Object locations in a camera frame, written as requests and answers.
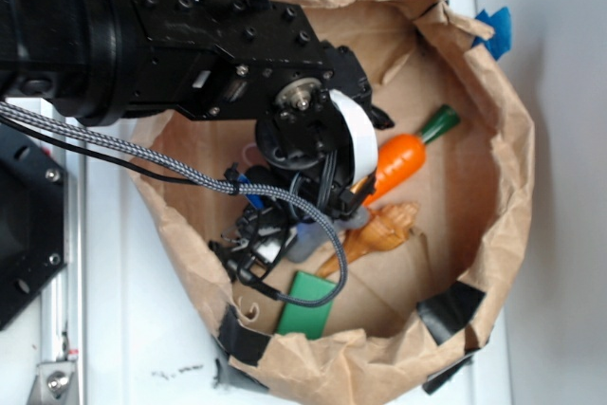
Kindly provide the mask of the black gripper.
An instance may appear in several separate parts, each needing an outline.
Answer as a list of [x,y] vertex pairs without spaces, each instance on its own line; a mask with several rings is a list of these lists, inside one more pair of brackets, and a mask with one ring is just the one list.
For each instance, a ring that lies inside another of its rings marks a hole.
[[294,102],[255,126],[258,148],[289,185],[303,181],[298,195],[333,219],[349,219],[374,192],[377,130],[395,126],[390,116],[361,97],[338,89],[315,89],[307,108]]

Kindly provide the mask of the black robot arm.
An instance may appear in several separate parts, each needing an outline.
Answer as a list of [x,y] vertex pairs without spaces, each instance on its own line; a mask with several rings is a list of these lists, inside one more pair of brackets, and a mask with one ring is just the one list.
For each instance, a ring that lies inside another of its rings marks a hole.
[[251,120],[269,180],[343,219],[374,192],[391,126],[355,54],[272,0],[1,0],[1,94],[86,126]]

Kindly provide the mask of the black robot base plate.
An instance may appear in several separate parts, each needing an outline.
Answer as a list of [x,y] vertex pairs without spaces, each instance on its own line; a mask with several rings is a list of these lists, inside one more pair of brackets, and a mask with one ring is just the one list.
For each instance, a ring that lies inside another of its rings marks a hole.
[[1,126],[1,327],[64,267],[65,171],[26,135]]

